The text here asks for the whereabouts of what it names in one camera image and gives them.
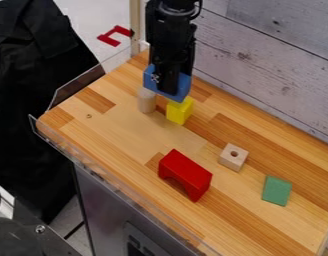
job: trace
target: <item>green block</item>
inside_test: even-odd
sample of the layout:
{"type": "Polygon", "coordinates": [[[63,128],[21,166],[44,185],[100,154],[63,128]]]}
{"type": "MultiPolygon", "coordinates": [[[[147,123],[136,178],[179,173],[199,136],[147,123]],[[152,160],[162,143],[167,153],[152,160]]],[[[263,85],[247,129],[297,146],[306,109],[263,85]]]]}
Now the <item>green block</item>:
{"type": "Polygon", "coordinates": [[[266,176],[262,199],[274,204],[286,206],[291,189],[292,184],[290,182],[272,176],[266,176]]]}

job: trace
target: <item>clear acrylic panel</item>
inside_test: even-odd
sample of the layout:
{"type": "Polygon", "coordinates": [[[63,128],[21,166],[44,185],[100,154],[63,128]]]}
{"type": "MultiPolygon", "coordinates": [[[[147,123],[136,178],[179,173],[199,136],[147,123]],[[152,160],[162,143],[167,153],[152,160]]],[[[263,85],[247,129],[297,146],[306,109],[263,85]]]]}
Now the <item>clear acrylic panel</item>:
{"type": "MultiPolygon", "coordinates": [[[[131,48],[132,46],[124,48],[118,54],[101,62],[81,76],[60,87],[54,94],[47,111],[59,105],[61,102],[82,90],[90,83],[101,78],[105,74],[108,74],[121,64],[127,62],[131,58],[131,48]]],[[[98,163],[92,160],[91,157],[78,149],[65,137],[61,136],[61,134],[52,129],[48,124],[37,120],[37,118],[31,115],[29,115],[29,120],[35,134],[70,159],[74,164],[81,167],[81,169],[84,169],[92,175],[100,176],[109,189],[122,197],[131,207],[137,208],[137,210],[147,218],[181,241],[196,255],[220,255],[171,216],[165,214],[153,203],[139,195],[135,190],[112,174],[112,172],[102,168],[98,163]]]]}

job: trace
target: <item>yellow cube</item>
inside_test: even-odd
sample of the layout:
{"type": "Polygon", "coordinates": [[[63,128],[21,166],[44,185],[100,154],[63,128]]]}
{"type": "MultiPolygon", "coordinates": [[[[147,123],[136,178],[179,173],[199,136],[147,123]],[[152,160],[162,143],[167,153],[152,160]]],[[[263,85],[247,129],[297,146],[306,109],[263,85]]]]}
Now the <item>yellow cube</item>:
{"type": "Polygon", "coordinates": [[[166,118],[174,123],[183,125],[193,112],[194,100],[185,98],[182,103],[169,100],[166,106],[166,118]]]}

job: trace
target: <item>wooden table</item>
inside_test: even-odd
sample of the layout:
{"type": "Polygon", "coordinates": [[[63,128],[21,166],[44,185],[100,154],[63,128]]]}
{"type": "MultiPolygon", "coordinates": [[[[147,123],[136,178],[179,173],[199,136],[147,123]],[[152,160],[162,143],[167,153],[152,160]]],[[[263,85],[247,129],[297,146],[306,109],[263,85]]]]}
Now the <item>wooden table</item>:
{"type": "Polygon", "coordinates": [[[134,57],[45,113],[38,129],[208,255],[209,247],[223,255],[320,253],[328,237],[328,145],[198,78],[184,126],[166,120],[163,97],[158,111],[142,114],[136,91],[146,63],[147,53],[134,57]],[[229,142],[250,152],[240,173],[217,163],[229,142]],[[157,176],[173,148],[214,174],[197,203],[157,176]],[[266,175],[293,183],[286,207],[261,200],[266,175]]]}

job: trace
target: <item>red block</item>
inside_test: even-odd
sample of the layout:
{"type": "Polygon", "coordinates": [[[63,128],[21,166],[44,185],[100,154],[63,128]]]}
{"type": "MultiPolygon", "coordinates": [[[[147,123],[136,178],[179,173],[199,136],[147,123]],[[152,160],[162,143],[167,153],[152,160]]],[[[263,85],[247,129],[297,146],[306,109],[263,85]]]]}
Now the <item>red block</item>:
{"type": "Polygon", "coordinates": [[[110,37],[114,33],[119,33],[119,34],[122,34],[122,35],[127,36],[127,37],[132,37],[133,36],[133,31],[132,30],[129,30],[129,29],[126,29],[126,28],[123,28],[123,27],[120,27],[120,26],[115,26],[112,30],[110,30],[106,34],[99,35],[98,39],[102,42],[105,42],[106,44],[117,47],[120,44],[120,42],[110,37]]]}
{"type": "Polygon", "coordinates": [[[173,149],[159,162],[159,177],[173,178],[183,185],[189,198],[197,202],[209,189],[213,174],[173,149]]]}

